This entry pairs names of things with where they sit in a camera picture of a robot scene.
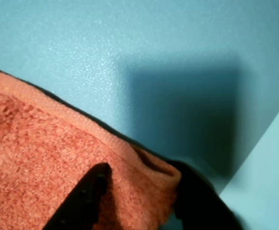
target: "textured wall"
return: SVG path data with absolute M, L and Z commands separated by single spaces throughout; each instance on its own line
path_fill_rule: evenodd
M 279 229 L 279 114 L 221 193 L 245 230 Z
M 279 0 L 0 0 L 0 69 L 221 191 L 279 111 Z

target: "towel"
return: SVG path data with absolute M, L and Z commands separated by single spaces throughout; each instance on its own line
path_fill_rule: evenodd
M 155 230 L 181 174 L 147 151 L 0 72 L 0 230 L 37 230 L 77 182 L 107 162 L 111 183 L 94 230 Z

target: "terry cloth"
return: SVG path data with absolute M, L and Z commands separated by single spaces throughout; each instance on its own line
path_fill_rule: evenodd
M 112 168 L 94 230 L 155 230 L 180 172 L 94 121 L 0 72 L 0 230 L 37 230 L 85 173 Z

